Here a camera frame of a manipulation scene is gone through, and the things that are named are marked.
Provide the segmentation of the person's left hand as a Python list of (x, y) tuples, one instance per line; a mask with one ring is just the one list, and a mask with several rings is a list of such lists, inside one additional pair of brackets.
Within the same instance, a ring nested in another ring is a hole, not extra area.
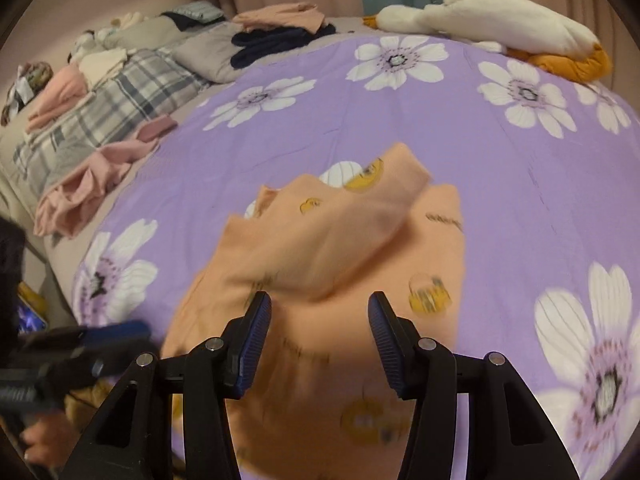
[(46, 468), (62, 468), (78, 443), (80, 432), (62, 411), (38, 416), (32, 426), (21, 433), (26, 445), (27, 463)]

